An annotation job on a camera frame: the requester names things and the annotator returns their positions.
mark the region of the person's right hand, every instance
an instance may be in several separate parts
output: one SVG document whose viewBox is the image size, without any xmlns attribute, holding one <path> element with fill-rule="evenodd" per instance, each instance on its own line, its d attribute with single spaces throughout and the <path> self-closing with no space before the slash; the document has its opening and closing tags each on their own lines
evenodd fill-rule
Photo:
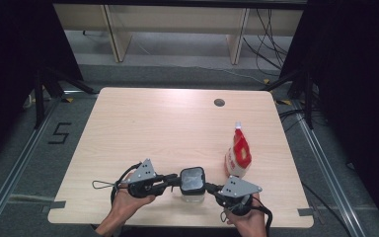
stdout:
<svg viewBox="0 0 379 237">
<path fill-rule="evenodd" d="M 261 206 L 258 193 L 253 194 L 252 206 Z M 234 224 L 243 237 L 266 237 L 265 214 L 262 211 L 252 209 L 244 216 L 233 214 L 230 210 L 225 209 L 226 217 L 229 219 L 227 224 Z"/>
</svg>

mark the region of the sleeve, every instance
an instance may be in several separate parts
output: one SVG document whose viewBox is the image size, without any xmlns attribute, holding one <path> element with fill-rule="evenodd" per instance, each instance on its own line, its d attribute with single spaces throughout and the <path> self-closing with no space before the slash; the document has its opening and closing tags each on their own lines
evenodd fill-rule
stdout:
<svg viewBox="0 0 379 237">
<path fill-rule="evenodd" d="M 80 237 L 102 237 L 102 235 L 99 235 L 97 232 L 95 232 L 94 228 L 92 228 L 91 225 L 88 225 L 84 231 L 82 232 Z"/>
</svg>

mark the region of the metal frame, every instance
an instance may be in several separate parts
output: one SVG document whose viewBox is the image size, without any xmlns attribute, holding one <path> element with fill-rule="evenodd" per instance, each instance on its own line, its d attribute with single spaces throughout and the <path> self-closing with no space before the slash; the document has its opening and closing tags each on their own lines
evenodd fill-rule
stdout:
<svg viewBox="0 0 379 237">
<path fill-rule="evenodd" d="M 298 101 L 293 101 L 293 107 L 295 110 L 301 110 L 301 106 Z M 316 161 L 319 164 L 322 174 L 329 186 L 338 208 L 340 209 L 343 220 L 345 221 L 346 227 L 348 228 L 351 236 L 366 236 L 358 216 L 356 215 L 352 204 L 346 197 L 346 194 L 343 191 L 341 184 L 338 181 L 338 178 L 335 175 L 334 170 L 332 169 L 332 166 L 315 135 L 315 132 L 313 129 L 309 128 L 308 124 L 304 121 L 301 115 L 297 114 L 297 117 L 300 120 L 301 128 L 307 138 L 307 141 L 309 142 L 310 147 L 312 148 Z"/>
<path fill-rule="evenodd" d="M 32 157 L 32 154 L 35 151 L 37 144 L 47 127 L 48 121 L 51 118 L 51 115 L 54 112 L 55 108 L 58 106 L 59 102 L 60 102 L 60 99 L 52 100 L 50 102 L 50 105 L 47 109 L 46 117 L 44 118 L 40 126 L 33 131 L 32 135 L 30 136 L 29 141 L 27 142 L 26 146 L 21 152 L 17 162 L 12 167 L 12 170 L 9 173 L 7 179 L 5 180 L 5 183 L 2 185 L 0 189 L 0 215 L 12 191 L 17 186 L 24 170 L 29 164 L 30 158 Z"/>
<path fill-rule="evenodd" d="M 308 0 L 52 0 L 58 4 L 97 4 L 129 6 L 213 7 L 213 8 L 261 8 L 304 10 Z M 332 0 L 317 4 L 325 6 Z"/>
</svg>

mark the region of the black tape mark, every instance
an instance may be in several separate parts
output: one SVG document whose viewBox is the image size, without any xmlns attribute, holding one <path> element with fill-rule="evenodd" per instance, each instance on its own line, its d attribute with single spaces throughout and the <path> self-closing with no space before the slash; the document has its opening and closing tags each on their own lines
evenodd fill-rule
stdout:
<svg viewBox="0 0 379 237">
<path fill-rule="evenodd" d="M 50 209 L 60 209 L 64 208 L 66 205 L 66 200 L 59 200 L 59 201 L 54 201 L 50 205 Z"/>
<path fill-rule="evenodd" d="M 69 133 L 67 132 L 58 132 L 58 129 L 62 126 L 62 125 L 71 125 L 72 122 L 60 122 L 57 124 L 57 127 L 56 127 L 56 130 L 54 131 L 53 135 L 62 135 L 63 136 L 63 140 L 62 141 L 49 141 L 48 144 L 64 144 L 64 142 L 66 141 L 67 139 L 67 136 L 69 135 Z"/>
<path fill-rule="evenodd" d="M 302 208 L 302 209 L 297 209 L 297 211 L 298 211 L 298 215 L 300 216 L 313 215 L 312 208 Z"/>
<path fill-rule="evenodd" d="M 275 103 L 277 105 L 291 106 L 291 101 L 288 100 L 276 100 Z"/>
</svg>

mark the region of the white bottle cap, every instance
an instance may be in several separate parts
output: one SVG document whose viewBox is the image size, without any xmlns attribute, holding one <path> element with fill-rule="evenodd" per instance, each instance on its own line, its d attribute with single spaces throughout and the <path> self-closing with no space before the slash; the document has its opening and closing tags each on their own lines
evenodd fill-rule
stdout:
<svg viewBox="0 0 379 237">
<path fill-rule="evenodd" d="M 236 121 L 236 125 L 235 125 L 236 129 L 240 129 L 242 128 L 242 123 L 239 122 L 239 121 Z"/>
</svg>

